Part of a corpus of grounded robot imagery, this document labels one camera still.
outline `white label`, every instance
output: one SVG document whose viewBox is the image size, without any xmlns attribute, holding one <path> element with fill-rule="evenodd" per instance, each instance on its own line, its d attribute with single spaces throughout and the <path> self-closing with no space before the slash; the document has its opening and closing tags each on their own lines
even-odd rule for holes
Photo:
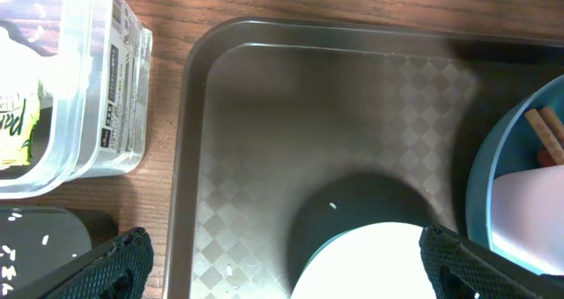
<svg viewBox="0 0 564 299">
<path fill-rule="evenodd" d="M 100 138 L 104 152 L 136 151 L 136 139 L 145 136 L 147 103 L 144 94 L 138 97 L 137 79 L 141 74 L 138 49 L 142 28 L 124 0 L 113 0 L 106 118 Z"/>
</svg>

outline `tray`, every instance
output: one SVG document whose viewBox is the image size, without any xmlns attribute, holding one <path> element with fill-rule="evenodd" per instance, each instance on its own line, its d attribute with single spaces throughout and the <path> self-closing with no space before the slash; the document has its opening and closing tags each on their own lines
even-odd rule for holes
<svg viewBox="0 0 564 299">
<path fill-rule="evenodd" d="M 562 74 L 563 52 L 382 26 L 213 28 L 185 65 L 164 296 L 289 298 L 319 246 L 370 222 L 464 234 L 479 145 Z"/>
</svg>

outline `clear plastic container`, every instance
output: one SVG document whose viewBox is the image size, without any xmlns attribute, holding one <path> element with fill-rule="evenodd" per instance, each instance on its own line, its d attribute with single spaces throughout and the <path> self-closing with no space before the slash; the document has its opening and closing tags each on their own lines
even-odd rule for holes
<svg viewBox="0 0 564 299">
<path fill-rule="evenodd" d="M 0 198 L 131 171 L 145 150 L 152 33 L 125 1 L 0 0 L 0 26 L 54 56 L 45 66 L 55 86 L 41 102 L 31 164 L 0 171 Z"/>
</svg>

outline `barcode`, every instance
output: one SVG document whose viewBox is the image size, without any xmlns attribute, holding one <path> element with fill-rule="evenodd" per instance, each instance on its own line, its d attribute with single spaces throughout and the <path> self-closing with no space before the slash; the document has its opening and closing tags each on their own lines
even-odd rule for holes
<svg viewBox="0 0 564 299">
<path fill-rule="evenodd" d="M 112 7 L 112 26 L 122 34 L 122 0 L 114 0 Z"/>
</svg>

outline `wood surface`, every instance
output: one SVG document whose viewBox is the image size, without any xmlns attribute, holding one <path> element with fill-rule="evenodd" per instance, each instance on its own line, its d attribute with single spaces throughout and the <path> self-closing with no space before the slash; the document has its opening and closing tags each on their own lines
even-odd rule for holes
<svg viewBox="0 0 564 299">
<path fill-rule="evenodd" d="M 162 291 L 182 67 L 194 43 L 211 27 L 235 17 L 261 16 L 564 39 L 564 0 L 126 1 L 154 35 L 144 160 L 126 176 L 65 183 L 23 203 L 101 210 L 121 231 L 145 227 L 155 250 L 145 291 L 149 298 L 161 297 Z"/>
</svg>

